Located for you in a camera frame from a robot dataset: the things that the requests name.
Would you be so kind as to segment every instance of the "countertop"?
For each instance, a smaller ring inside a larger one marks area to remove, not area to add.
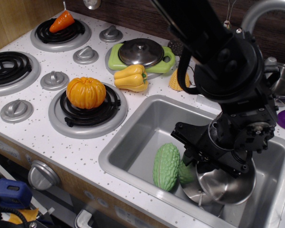
[[[59,53],[41,51],[31,44],[30,32],[28,32],[0,50],[0,52],[21,51],[29,53],[34,56],[41,65],[40,76],[31,86],[18,93],[0,97],[0,110],[5,104],[17,99],[27,100],[31,102],[34,107],[32,116],[21,123],[5,123],[0,118],[0,135],[47,161],[68,170],[169,227],[209,227],[194,217],[175,209],[160,199],[121,181],[101,169],[98,164],[98,156],[122,125],[107,135],[86,140],[65,137],[56,132],[51,126],[48,119],[48,107],[53,97],[59,91],[51,92],[42,89],[40,80],[45,74],[53,70],[62,71],[69,76],[70,80],[75,77],[87,76],[114,85],[113,75],[106,70],[104,60],[109,49],[116,43],[104,43],[99,39],[100,32],[109,28],[111,24],[73,12],[72,15],[75,19],[85,22],[92,30],[91,38],[80,48]],[[117,28],[123,33],[123,39],[120,42],[134,38],[150,38],[163,46],[167,46],[169,42],[168,40],[143,34],[128,28],[119,26],[117,26]],[[75,63],[73,61],[73,54],[88,45],[98,52],[99,59],[90,65],[79,65]],[[158,94],[165,95],[214,114],[219,114],[220,110],[214,106],[207,106],[197,102],[196,95],[189,95],[184,91],[178,92],[169,87],[170,76],[176,69],[178,61],[179,58],[177,58],[175,66],[168,73],[149,80],[149,86],[146,91],[136,93],[123,90],[123,94],[128,103],[128,113],[125,121],[134,113],[145,98]],[[285,130],[277,126],[275,136],[285,139]],[[285,208],[279,227],[285,228]]]

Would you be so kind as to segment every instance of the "gray faucet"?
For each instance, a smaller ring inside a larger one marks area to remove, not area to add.
[[[261,0],[254,4],[244,16],[242,21],[242,29],[249,31],[251,34],[255,28],[257,20],[265,13],[281,10],[285,11],[285,0]]]

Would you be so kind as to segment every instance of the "gray sink basin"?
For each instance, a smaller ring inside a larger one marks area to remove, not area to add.
[[[256,187],[244,203],[225,205],[219,211],[207,206],[201,209],[190,200],[178,183],[170,192],[153,184],[153,161],[157,150],[173,143],[180,150],[183,144],[170,136],[177,122],[206,125],[216,117],[161,95],[150,96],[134,112],[99,156],[103,170],[121,180],[184,211],[214,228],[276,228],[285,203],[285,140],[274,137],[269,149],[254,154]]]

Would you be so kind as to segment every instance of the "black coil burner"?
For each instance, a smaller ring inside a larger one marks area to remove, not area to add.
[[[76,126],[94,126],[101,124],[106,120],[113,118],[118,107],[121,105],[120,99],[117,97],[113,89],[106,86],[106,97],[104,102],[97,108],[81,109],[73,106],[64,92],[60,98],[60,106],[66,114],[65,122],[69,127]]]
[[[12,51],[0,52],[0,85],[14,82],[31,71],[26,55]]]
[[[52,26],[55,20],[56,18],[47,20],[37,27],[36,34],[38,38],[45,44],[69,41],[75,38],[78,34],[84,34],[85,32],[85,27],[80,23],[80,21],[75,20],[75,23],[67,28],[56,33],[51,33],[49,28]]]

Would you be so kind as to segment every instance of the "orange toy pumpkin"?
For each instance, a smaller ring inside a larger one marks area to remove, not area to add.
[[[82,109],[97,108],[104,102],[105,95],[104,84],[91,77],[74,78],[66,88],[71,104]]]

